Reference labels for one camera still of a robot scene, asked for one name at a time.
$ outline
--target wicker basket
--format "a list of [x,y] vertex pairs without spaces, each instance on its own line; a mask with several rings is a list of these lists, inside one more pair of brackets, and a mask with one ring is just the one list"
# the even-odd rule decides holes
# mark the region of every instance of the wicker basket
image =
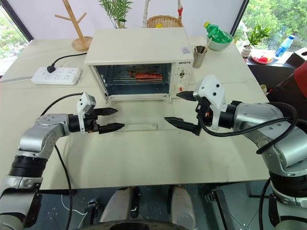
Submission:
[[154,28],[157,25],[161,24],[163,27],[183,27],[181,22],[182,14],[182,5],[180,0],[178,0],[178,18],[168,16],[168,15],[159,15],[151,17],[147,20],[148,4],[150,0],[146,0],[144,8],[144,17],[143,17],[143,27],[144,28]]

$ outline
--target wooden coat stand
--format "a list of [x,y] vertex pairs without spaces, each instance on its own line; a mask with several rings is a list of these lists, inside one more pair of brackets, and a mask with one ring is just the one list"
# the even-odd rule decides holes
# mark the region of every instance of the wooden coat stand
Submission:
[[54,16],[72,22],[72,24],[75,27],[77,34],[79,36],[79,38],[75,39],[72,42],[72,47],[77,51],[87,51],[88,48],[90,47],[90,44],[91,44],[91,41],[92,41],[93,38],[88,37],[88,36],[84,37],[82,32],[81,32],[81,29],[79,27],[79,23],[86,16],[86,13],[84,13],[78,20],[76,20],[76,17],[72,12],[72,9],[71,9],[71,6],[70,6],[68,0],[63,0],[63,3],[65,5],[65,8],[66,8],[67,13],[69,15],[69,18],[60,16],[60,15],[56,15],[56,14]]

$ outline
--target power strip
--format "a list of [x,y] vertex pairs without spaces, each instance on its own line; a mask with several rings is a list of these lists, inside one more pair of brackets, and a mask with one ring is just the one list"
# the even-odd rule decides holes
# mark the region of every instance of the power strip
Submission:
[[81,78],[79,68],[56,68],[52,73],[46,67],[40,67],[31,81],[37,85],[75,85]]

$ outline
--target green bottle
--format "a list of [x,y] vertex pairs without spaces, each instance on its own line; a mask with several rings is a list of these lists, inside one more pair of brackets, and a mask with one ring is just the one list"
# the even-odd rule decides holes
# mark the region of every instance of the green bottle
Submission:
[[218,25],[212,25],[210,22],[205,22],[203,25],[207,29],[208,37],[212,38],[214,42],[217,43],[229,43],[231,38],[224,33],[223,30]]

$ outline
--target window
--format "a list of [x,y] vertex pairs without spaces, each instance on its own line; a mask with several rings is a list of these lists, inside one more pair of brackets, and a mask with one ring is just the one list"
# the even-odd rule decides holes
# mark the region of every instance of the window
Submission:
[[0,1],[0,76],[7,71],[31,39],[32,36],[7,1]]
[[259,23],[272,30],[257,49],[276,50],[289,35],[295,40],[288,51],[307,46],[307,0],[249,0],[234,35],[238,47],[248,43],[247,33]]

